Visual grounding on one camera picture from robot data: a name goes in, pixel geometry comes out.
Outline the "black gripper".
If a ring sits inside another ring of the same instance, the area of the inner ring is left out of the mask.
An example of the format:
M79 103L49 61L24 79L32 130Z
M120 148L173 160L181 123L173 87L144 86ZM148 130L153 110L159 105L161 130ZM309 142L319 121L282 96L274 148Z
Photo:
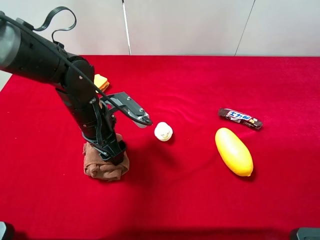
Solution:
M119 165L124 161L126 145L117 140L116 120L109 113L95 90L76 91L73 94L55 89L64 105L81 129L83 138L100 154L103 161Z

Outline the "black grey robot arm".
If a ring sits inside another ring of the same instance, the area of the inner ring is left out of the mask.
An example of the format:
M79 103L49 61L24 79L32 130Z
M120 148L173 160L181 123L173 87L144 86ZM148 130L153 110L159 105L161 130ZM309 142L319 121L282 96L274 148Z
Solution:
M13 20L1 12L0 69L54 86L98 157L116 166L121 164L126 144L116 137L116 118L105 102L107 98L97 94L93 65L36 32L22 19Z

